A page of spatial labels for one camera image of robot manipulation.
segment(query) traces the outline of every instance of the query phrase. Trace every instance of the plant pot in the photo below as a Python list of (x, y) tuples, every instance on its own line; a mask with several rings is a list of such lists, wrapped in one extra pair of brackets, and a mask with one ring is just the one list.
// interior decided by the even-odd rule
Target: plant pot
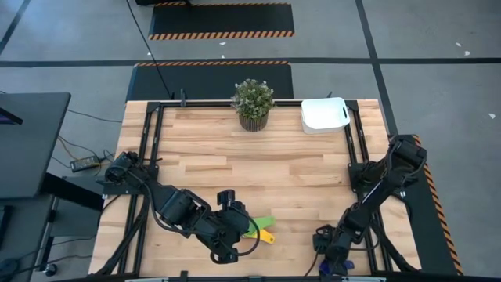
[(262, 130), (268, 123), (268, 113), (266, 113), (263, 117), (255, 120), (247, 117), (242, 117), (241, 115), (238, 116), (238, 119), (240, 120), (240, 124), (242, 125), (243, 129), (250, 132), (258, 132)]

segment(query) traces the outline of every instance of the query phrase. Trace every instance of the power adapter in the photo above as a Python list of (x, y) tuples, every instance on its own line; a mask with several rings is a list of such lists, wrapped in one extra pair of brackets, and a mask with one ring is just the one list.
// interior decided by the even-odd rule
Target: power adapter
[(70, 167), (72, 172), (81, 172), (90, 168), (99, 167), (100, 164), (101, 160), (97, 156), (91, 156), (70, 162)]

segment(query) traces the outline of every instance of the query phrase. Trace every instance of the warning tape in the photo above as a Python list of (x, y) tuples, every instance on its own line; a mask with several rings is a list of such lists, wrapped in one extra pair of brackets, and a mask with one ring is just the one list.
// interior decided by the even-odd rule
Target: warning tape
[[(419, 136), (413, 136), (416, 141), (417, 146), (421, 146), (421, 140)], [(435, 209), (437, 210), (438, 219), (440, 219), (440, 225), (442, 226), (442, 230), (444, 232), (445, 241), (447, 242), (447, 246), (451, 252), (452, 261), (454, 262), (454, 266), (456, 267), (458, 275), (463, 274), (463, 267), (461, 267), (460, 258), (457, 255), (456, 247), (454, 247), (454, 243), (452, 242), (451, 231), (449, 230), (449, 226), (447, 222), (445, 222), (445, 213), (442, 205), (440, 204), (440, 200), (438, 199), (437, 189), (435, 188), (435, 184), (433, 182), (433, 178), (431, 177), (430, 168), (428, 164), (424, 165), (424, 174), (426, 176), (426, 180), (428, 181), (428, 186), (430, 187), (431, 198), (435, 204)]]
[[(236, 65), (277, 65), (288, 64), (287, 61), (204, 61), (204, 62), (168, 62), (157, 63), (159, 67), (180, 67), (180, 66), (236, 66)], [(155, 63), (137, 63), (134, 67), (154, 67)]]
[[(158, 3), (155, 7), (166, 6), (166, 5), (186, 5), (184, 2), (167, 2)], [(209, 6), (209, 5), (290, 5), (286, 2), (273, 2), (273, 3), (206, 3), (206, 4), (192, 4), (193, 6)]]
[(216, 38), (281, 38), (292, 37), (293, 31), (226, 31), (151, 34), (149, 40), (216, 39)]

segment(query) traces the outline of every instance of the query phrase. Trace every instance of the black desk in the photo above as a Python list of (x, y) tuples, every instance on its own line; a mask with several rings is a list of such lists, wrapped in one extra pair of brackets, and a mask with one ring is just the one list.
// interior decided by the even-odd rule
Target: black desk
[[(23, 119), (22, 125), (0, 125), (0, 205), (12, 207), (0, 261), (50, 248), (57, 198), (101, 211), (100, 194), (46, 172), (69, 102), (70, 93), (0, 95), (0, 105)], [(21, 259), (19, 269), (46, 264), (49, 252), (41, 253)], [(31, 273), (15, 275), (12, 282), (29, 281)]]
[(0, 125), (0, 199), (38, 194), (69, 102), (70, 93), (0, 95), (0, 105), (23, 119)]
[[(54, 196), (48, 194), (23, 200), (0, 200), (0, 205), (13, 207), (0, 248), (0, 261), (19, 258), (41, 246), (53, 201)], [(19, 269), (32, 267), (37, 255), (35, 252), (21, 259)], [(31, 274), (31, 271), (20, 273), (14, 276), (11, 282), (29, 281)]]

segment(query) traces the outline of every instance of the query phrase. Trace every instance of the green leaves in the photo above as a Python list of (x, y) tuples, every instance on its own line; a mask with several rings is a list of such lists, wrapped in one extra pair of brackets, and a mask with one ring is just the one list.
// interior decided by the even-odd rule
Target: green leaves
[(273, 89), (254, 79), (246, 79), (241, 84), (235, 84), (236, 92), (232, 97), (232, 106), (236, 112), (246, 118), (258, 119), (265, 116), (275, 106)]

